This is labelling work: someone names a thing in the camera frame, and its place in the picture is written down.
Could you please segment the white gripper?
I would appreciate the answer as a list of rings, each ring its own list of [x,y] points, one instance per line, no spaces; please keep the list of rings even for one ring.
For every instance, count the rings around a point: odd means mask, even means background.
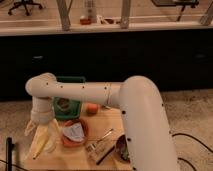
[[[38,125],[48,125],[48,141],[45,151],[52,153],[56,148],[56,142],[60,138],[60,127],[55,118],[51,98],[32,98],[31,120],[28,122],[24,135],[28,136]]]

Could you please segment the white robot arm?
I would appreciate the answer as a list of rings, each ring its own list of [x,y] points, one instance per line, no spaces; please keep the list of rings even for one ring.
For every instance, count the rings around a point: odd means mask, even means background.
[[[29,79],[25,89],[32,96],[33,123],[54,120],[53,97],[117,108],[133,171],[180,171],[163,100],[150,79],[132,76],[115,83],[63,83],[44,73]]]

